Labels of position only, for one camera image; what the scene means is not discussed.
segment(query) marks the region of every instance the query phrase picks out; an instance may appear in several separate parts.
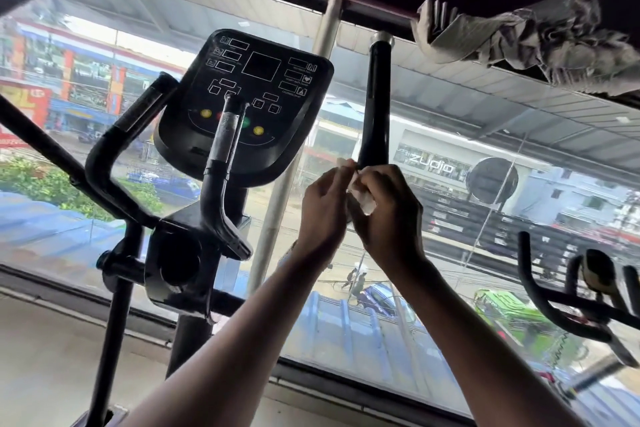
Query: gray towel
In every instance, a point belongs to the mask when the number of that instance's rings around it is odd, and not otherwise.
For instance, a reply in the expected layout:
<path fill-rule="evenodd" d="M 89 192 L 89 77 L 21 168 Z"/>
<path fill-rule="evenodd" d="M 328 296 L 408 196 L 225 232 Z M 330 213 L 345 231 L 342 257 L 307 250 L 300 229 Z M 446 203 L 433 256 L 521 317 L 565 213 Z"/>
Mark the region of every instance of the gray towel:
<path fill-rule="evenodd" d="M 543 0 L 492 18 L 446 12 L 446 3 L 427 0 L 412 23 L 420 50 L 438 64 L 506 60 L 515 69 L 538 66 L 551 85 L 570 91 L 640 89 L 640 53 L 625 34 L 598 28 L 597 0 Z"/>

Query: green bush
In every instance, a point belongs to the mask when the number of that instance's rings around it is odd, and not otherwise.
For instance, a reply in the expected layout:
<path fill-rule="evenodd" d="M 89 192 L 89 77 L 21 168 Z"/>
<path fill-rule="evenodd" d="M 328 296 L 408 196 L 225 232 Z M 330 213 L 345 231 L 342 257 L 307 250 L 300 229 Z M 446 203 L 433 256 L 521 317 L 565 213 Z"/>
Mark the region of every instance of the green bush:
<path fill-rule="evenodd" d="M 158 213 L 162 210 L 162 203 L 152 184 L 126 180 L 120 182 L 149 211 Z M 0 162 L 0 190 L 17 192 L 34 201 L 45 201 L 60 209 L 77 211 L 87 218 L 113 220 L 111 214 L 73 187 L 67 174 L 57 167 L 36 160 L 16 157 Z"/>

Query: blue building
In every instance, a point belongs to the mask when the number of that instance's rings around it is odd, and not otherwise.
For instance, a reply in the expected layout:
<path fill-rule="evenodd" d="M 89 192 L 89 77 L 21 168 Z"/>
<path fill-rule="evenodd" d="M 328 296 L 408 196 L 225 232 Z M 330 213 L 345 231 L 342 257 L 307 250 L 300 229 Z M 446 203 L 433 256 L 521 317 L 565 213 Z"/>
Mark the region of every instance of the blue building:
<path fill-rule="evenodd" d="M 544 225 L 583 230 L 610 225 L 630 189 L 562 167 L 532 172 L 513 214 Z"/>

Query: red billboard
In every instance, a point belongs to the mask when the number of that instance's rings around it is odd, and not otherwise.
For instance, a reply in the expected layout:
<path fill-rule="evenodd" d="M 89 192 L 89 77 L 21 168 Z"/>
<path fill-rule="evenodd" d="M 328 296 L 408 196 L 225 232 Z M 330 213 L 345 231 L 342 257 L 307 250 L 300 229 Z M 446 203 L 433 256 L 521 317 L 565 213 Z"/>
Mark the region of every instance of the red billboard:
<path fill-rule="evenodd" d="M 49 111 L 51 90 L 19 80 L 0 78 L 0 94 L 13 105 L 20 108 L 33 123 L 44 127 Z M 13 133 L 0 124 L 0 148 L 29 147 Z"/>

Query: console display screen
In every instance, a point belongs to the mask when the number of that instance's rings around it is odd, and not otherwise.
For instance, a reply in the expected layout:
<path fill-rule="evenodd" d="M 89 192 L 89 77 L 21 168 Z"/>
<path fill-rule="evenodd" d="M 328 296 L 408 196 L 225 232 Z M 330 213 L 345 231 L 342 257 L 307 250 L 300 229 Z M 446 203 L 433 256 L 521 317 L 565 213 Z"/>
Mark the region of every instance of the console display screen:
<path fill-rule="evenodd" d="M 249 56 L 249 61 L 244 65 L 242 72 L 245 75 L 260 78 L 260 80 L 272 81 L 281 62 L 282 61 L 280 59 L 252 52 L 251 56 Z"/>

